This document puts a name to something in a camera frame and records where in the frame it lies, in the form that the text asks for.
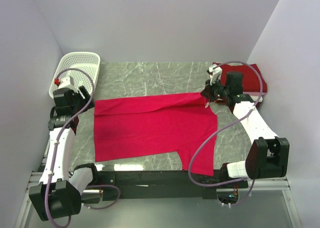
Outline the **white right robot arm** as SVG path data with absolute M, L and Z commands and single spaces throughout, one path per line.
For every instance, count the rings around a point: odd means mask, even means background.
M 243 74 L 230 71 L 221 82 L 222 69 L 209 71 L 209 79 L 200 93 L 208 102 L 222 100 L 240 120 L 251 148 L 245 160 L 225 163 L 216 186 L 230 188 L 245 179 L 283 178 L 287 174 L 290 143 L 280 138 L 266 124 L 249 94 L 243 92 Z

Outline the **bright red t-shirt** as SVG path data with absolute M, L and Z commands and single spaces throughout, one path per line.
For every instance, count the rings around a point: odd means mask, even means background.
M 218 117 L 197 92 L 98 100 L 94 109 L 95 161 L 135 158 L 176 152 L 182 169 L 213 176 L 212 138 Z

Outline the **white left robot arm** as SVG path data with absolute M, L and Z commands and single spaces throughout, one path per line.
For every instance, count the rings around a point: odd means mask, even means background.
M 49 150 L 39 184 L 29 190 L 29 198 L 42 221 L 77 215 L 82 193 L 96 188 L 100 176 L 93 163 L 79 165 L 69 176 L 70 154 L 77 133 L 78 115 L 95 106 L 87 89 L 64 87 L 53 92 L 54 107 L 48 122 Z

